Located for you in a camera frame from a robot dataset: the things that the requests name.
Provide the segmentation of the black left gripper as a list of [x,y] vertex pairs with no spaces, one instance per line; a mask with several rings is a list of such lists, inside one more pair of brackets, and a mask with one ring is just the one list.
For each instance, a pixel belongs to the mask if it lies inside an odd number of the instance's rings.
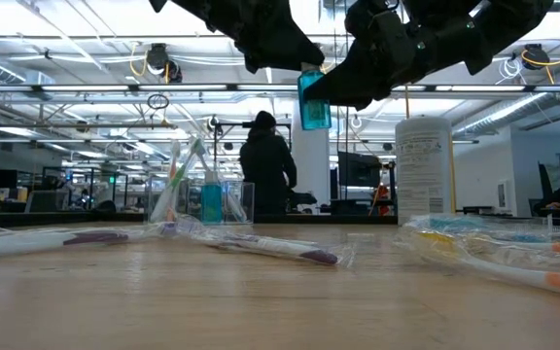
[[289,28],[287,0],[173,0],[248,50],[248,71],[262,68],[300,71],[307,63],[320,66],[325,57],[300,30]]

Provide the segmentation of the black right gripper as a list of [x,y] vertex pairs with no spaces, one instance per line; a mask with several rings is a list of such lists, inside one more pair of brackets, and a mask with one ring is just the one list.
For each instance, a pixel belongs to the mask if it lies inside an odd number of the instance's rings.
[[306,101],[365,109],[391,94],[393,86],[415,83],[438,70],[438,2],[357,1],[348,10],[345,28],[354,42],[345,59],[304,90]]

